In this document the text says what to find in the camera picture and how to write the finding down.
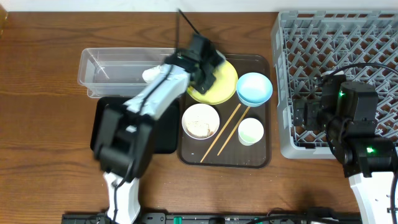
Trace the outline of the white tissue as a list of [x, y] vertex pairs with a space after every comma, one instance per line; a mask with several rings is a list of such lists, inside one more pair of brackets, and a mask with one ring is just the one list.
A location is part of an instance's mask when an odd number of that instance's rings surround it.
[[159, 75], [161, 71], [162, 71], [161, 65], [149, 68], [147, 70], [144, 70], [144, 72], [142, 73], [142, 78], [146, 83], [151, 83]]

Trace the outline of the white bowl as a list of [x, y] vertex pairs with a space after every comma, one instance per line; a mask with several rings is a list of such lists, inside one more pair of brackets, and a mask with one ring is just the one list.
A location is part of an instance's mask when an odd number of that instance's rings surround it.
[[191, 105], [182, 116], [182, 128], [193, 139], [208, 139], [217, 132], [219, 126], [220, 116], [217, 110], [203, 103]]

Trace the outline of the light blue bowl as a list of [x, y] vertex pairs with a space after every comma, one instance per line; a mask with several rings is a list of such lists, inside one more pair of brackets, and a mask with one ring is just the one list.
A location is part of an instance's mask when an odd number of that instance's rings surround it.
[[240, 102], [249, 107], [263, 105], [270, 100], [272, 92], [271, 81], [261, 73], [246, 73], [236, 84], [236, 93]]

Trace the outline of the pale green cup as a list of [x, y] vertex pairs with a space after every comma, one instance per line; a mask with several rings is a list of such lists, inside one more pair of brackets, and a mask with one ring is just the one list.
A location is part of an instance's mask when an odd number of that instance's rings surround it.
[[255, 118], [246, 118], [242, 120], [238, 126], [238, 139], [244, 146], [251, 146], [264, 135], [264, 127], [262, 123]]

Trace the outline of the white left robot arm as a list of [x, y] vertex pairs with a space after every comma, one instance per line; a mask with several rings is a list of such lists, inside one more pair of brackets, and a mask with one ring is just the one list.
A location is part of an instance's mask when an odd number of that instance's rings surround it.
[[212, 41], [194, 34], [189, 47], [166, 57], [158, 76], [137, 96], [105, 106], [93, 152], [108, 185], [110, 223], [134, 223], [138, 217], [139, 179], [152, 159], [159, 119], [188, 87], [205, 94], [225, 61]]

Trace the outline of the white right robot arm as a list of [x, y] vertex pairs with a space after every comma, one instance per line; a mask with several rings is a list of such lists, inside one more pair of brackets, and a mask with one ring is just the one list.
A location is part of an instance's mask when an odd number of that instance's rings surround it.
[[397, 150], [390, 139], [375, 134], [378, 93], [345, 75], [322, 82], [320, 99], [293, 101], [294, 125], [325, 133], [363, 223], [397, 223]]

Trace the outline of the grey dishwasher rack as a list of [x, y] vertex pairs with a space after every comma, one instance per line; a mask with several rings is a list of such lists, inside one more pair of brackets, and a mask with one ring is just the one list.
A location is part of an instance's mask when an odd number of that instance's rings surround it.
[[316, 79], [344, 68], [379, 95], [376, 134], [397, 140], [397, 12], [284, 11], [271, 32], [280, 151], [289, 159], [329, 159], [325, 133], [293, 124], [293, 100], [320, 98]]

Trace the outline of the black waste tray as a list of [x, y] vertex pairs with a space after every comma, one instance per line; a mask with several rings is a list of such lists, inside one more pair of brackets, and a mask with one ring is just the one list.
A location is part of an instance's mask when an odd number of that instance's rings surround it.
[[[95, 141], [100, 128], [103, 112], [108, 105], [122, 105], [129, 100], [127, 97], [105, 96], [98, 100], [96, 105], [95, 120], [91, 134], [90, 148], [94, 151]], [[180, 125], [180, 103], [174, 100], [159, 119], [159, 131], [155, 138], [155, 154], [171, 154], [177, 150], [179, 125]]]

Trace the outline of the clear plastic waste bin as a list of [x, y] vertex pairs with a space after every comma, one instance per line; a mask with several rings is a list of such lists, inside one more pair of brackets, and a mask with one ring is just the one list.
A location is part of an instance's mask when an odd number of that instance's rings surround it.
[[133, 97], [147, 86], [142, 74], [173, 53], [173, 48], [87, 48], [81, 54], [78, 84], [90, 98]]

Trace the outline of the yellow plate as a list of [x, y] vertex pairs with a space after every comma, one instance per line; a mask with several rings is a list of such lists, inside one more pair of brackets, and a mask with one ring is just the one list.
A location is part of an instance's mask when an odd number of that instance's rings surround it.
[[187, 93], [197, 102], [208, 105], [218, 105], [229, 100], [236, 91], [238, 74], [231, 63], [225, 61], [215, 72], [216, 78], [212, 87], [204, 94], [200, 94], [193, 87], [187, 89]]

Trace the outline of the left wooden chopstick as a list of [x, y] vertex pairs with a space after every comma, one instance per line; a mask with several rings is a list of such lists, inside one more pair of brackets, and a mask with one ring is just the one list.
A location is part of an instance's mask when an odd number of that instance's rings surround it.
[[230, 121], [233, 119], [233, 117], [235, 116], [236, 112], [240, 109], [241, 107], [241, 103], [238, 103], [238, 105], [236, 106], [236, 108], [234, 109], [234, 111], [231, 113], [231, 115], [229, 116], [229, 118], [227, 119], [227, 121], [225, 122], [225, 124], [223, 125], [223, 127], [221, 128], [221, 130], [219, 131], [218, 135], [215, 137], [215, 139], [213, 140], [213, 142], [211, 143], [211, 145], [209, 146], [208, 150], [205, 152], [204, 156], [202, 157], [200, 163], [202, 163], [205, 158], [207, 157], [207, 155], [209, 154], [209, 152], [213, 149], [214, 145], [216, 144], [216, 142], [218, 141], [218, 139], [220, 138], [220, 136], [222, 135], [222, 133], [224, 132], [224, 130], [226, 129], [226, 127], [229, 125]]

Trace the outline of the wooden chopstick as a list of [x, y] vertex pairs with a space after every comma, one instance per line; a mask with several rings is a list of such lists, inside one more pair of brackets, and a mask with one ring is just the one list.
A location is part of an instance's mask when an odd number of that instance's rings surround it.
[[220, 136], [222, 135], [222, 133], [224, 132], [224, 130], [226, 129], [226, 127], [229, 125], [230, 121], [233, 119], [233, 117], [235, 116], [236, 112], [240, 109], [241, 107], [241, 103], [238, 103], [238, 105], [236, 106], [236, 108], [234, 109], [234, 111], [231, 113], [231, 115], [229, 116], [229, 118], [227, 119], [227, 121], [225, 122], [225, 124], [223, 125], [223, 127], [221, 128], [221, 130], [219, 131], [218, 135], [215, 137], [215, 139], [213, 140], [213, 142], [211, 143], [211, 145], [209, 146], [208, 150], [205, 152], [204, 156], [202, 157], [200, 163], [202, 163], [205, 158], [207, 157], [207, 155], [209, 154], [209, 152], [213, 149], [214, 145], [216, 144], [216, 142], [218, 141], [218, 139], [220, 138]]
[[229, 136], [227, 137], [226, 141], [224, 142], [224, 144], [222, 145], [221, 149], [218, 151], [217, 156], [219, 156], [224, 148], [226, 147], [226, 145], [229, 143], [230, 139], [232, 138], [233, 134], [235, 133], [235, 131], [237, 130], [238, 126], [240, 125], [241, 121], [245, 118], [245, 116], [247, 115], [248, 111], [251, 109], [250, 106], [248, 106], [244, 113], [241, 115], [241, 117], [239, 118], [238, 122], [236, 123], [236, 125], [234, 126], [233, 130], [230, 132]]

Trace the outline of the right wooden chopstick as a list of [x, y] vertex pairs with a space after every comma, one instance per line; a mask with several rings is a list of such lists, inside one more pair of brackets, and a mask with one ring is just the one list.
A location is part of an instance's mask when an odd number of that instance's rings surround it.
[[229, 143], [230, 139], [232, 138], [233, 134], [235, 133], [235, 131], [237, 130], [238, 126], [240, 125], [241, 121], [245, 118], [245, 116], [247, 115], [248, 111], [251, 109], [250, 106], [248, 106], [244, 113], [241, 115], [241, 117], [239, 118], [238, 122], [236, 123], [236, 125], [234, 126], [233, 130], [230, 132], [229, 136], [227, 137], [226, 141], [224, 142], [224, 144], [222, 145], [221, 149], [218, 151], [217, 156], [219, 156], [224, 148], [226, 147], [226, 145]]

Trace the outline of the brown serving tray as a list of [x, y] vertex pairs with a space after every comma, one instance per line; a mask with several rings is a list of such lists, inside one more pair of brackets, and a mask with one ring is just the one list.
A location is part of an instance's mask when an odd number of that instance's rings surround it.
[[[270, 68], [268, 61], [261, 55], [244, 55], [244, 54], [226, 54], [227, 61], [236, 69], [238, 77], [249, 72], [257, 72], [270, 78]], [[211, 146], [214, 139], [221, 131], [225, 122], [236, 109], [240, 100], [235, 93], [230, 99], [212, 107], [220, 116], [220, 126], [212, 137], [204, 140], [196, 140], [188, 136], [185, 131], [180, 128], [180, 139], [178, 140], [177, 154], [179, 159], [188, 165], [198, 166], [223, 166], [223, 167], [243, 167], [251, 169], [259, 169], [268, 165], [271, 160], [271, 122], [270, 120], [270, 100], [263, 105], [250, 108], [246, 113], [246, 118], [255, 118], [259, 120], [263, 126], [264, 134], [262, 138], [251, 146], [244, 146], [239, 142], [238, 128], [235, 129], [220, 155], [218, 152], [222, 145], [226, 142], [228, 136], [236, 126], [240, 117], [245, 112], [247, 106], [241, 105], [221, 136], [215, 142], [210, 152], [207, 154], [203, 162], [201, 159]]]

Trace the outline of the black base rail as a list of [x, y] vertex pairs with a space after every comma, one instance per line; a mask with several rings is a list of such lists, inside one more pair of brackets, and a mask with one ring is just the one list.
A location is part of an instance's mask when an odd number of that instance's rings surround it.
[[280, 218], [283, 210], [273, 209], [267, 214], [242, 215], [242, 214], [200, 214], [200, 213], [167, 213], [165, 211], [141, 213], [134, 223], [141, 224], [245, 224], [254, 220], [261, 223], [289, 224], [289, 223], [315, 223], [314, 218], [322, 218], [338, 223], [361, 223], [361, 215], [357, 213], [341, 213], [330, 208], [315, 207], [302, 213], [304, 220], [292, 220], [291, 218]]

